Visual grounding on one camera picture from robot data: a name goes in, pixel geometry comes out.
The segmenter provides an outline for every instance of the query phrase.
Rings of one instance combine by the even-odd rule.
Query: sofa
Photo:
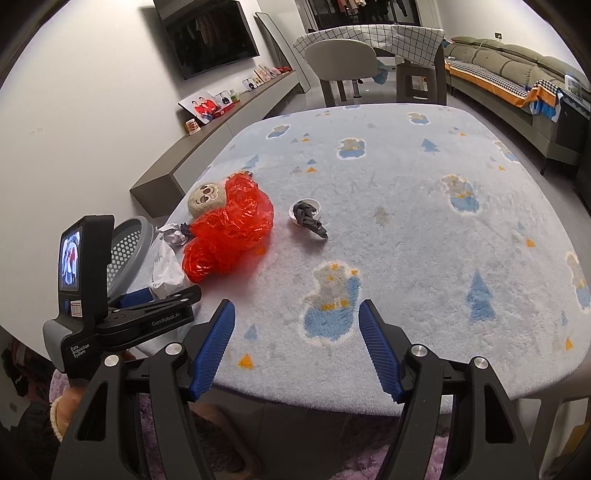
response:
[[[560,88],[562,94],[566,90],[564,75],[569,74],[577,79],[582,86],[582,101],[574,103],[568,94],[569,101],[560,102],[560,113],[557,121],[553,121],[547,115],[532,114],[530,103],[515,106],[500,97],[498,92],[489,91],[493,89],[483,88],[483,82],[476,82],[467,74],[459,77],[457,72],[451,72],[449,68],[446,71],[446,81],[452,94],[455,95],[456,90],[459,90],[474,98],[519,131],[544,155],[546,161],[541,169],[542,175],[549,160],[578,165],[586,143],[589,125],[587,111],[591,102],[591,85],[583,72],[529,48],[506,45],[487,38],[454,37],[452,43],[445,46],[444,52],[447,64],[457,64],[459,61],[474,65],[479,72],[485,69],[495,77],[508,80],[508,85],[521,87],[523,91],[543,83]]]

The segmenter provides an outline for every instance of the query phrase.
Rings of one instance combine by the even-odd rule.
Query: light blue fluffy tablecloth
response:
[[[196,186],[243,168],[271,198],[275,225],[264,249],[201,283],[197,322],[221,299],[236,305],[217,384],[299,406],[399,413],[359,332],[363,299],[441,358],[487,357],[511,398],[585,357],[591,300],[573,246],[523,166],[468,113],[353,105],[267,119]],[[290,221],[303,198],[322,204],[328,241]],[[170,222],[190,220],[185,199]],[[148,284],[154,258],[155,248],[132,290]],[[142,348],[154,353],[187,329]]]

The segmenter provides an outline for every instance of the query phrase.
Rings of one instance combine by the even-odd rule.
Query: chair leg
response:
[[[331,106],[336,106],[335,97],[332,94],[332,88],[330,87],[330,82],[326,80],[320,81],[320,87],[322,88],[322,95],[324,95],[324,102],[326,104],[326,108]]]
[[[357,80],[351,80],[351,83],[353,84],[353,98],[361,98],[361,95],[359,94],[359,85],[357,84]]]
[[[336,86],[339,88],[340,101],[346,102],[347,94],[345,93],[345,86],[343,85],[343,82],[339,80],[338,82],[336,82]]]

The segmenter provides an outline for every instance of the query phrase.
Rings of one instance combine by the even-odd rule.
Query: dining chair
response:
[[[591,397],[591,349],[587,352],[581,366],[567,378],[536,394],[528,395],[527,398],[541,400],[534,433],[530,440],[531,453],[538,473],[542,473],[540,470],[547,454],[560,406],[569,401],[589,397]]]
[[[341,101],[346,101],[344,80],[351,80],[355,98],[360,98],[358,79],[378,74],[378,59],[372,47],[359,40],[333,38],[310,45],[304,52],[306,61],[320,79],[326,106],[335,106],[330,82],[337,82]]]

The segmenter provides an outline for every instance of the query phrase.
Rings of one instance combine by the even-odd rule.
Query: white plastic bag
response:
[[[162,300],[185,288],[187,280],[172,247],[162,238],[157,241],[160,247],[148,287],[155,298]]]

